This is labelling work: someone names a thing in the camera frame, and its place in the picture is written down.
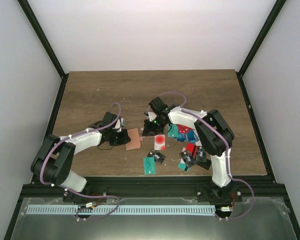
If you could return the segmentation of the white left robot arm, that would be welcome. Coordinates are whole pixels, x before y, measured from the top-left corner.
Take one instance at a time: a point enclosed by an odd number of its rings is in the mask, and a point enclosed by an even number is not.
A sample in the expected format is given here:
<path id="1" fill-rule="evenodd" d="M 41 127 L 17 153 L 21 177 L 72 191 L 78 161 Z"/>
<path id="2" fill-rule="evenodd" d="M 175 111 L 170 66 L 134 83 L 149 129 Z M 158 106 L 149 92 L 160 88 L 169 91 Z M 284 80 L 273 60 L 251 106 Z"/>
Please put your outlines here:
<path id="1" fill-rule="evenodd" d="M 92 189 L 86 185 L 87 180 L 83 176 L 71 170 L 73 158 L 105 142 L 111 147 L 129 143 L 131 138 L 124 128 L 125 123 L 124 118 L 107 111 L 102 120 L 81 132 L 68 136 L 46 136 L 31 164 L 31 172 L 45 183 L 73 190 L 79 201 L 87 202 L 92 196 Z"/>

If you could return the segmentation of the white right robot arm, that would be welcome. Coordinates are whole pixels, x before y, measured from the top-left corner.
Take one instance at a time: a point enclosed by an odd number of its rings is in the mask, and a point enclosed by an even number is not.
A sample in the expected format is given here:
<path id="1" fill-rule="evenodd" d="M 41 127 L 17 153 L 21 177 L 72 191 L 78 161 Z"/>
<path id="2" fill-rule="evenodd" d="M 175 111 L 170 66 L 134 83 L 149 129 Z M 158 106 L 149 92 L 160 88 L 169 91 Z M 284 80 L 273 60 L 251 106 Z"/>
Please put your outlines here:
<path id="1" fill-rule="evenodd" d="M 226 200 L 232 189 L 230 152 L 235 135 L 220 112 L 216 109 L 189 110 L 176 104 L 168 106 L 160 97 L 154 98 L 148 105 L 151 111 L 144 113 L 146 120 L 142 135 L 160 135 L 168 124 L 194 130 L 198 137 L 195 144 L 210 155 L 213 198 L 219 202 Z"/>

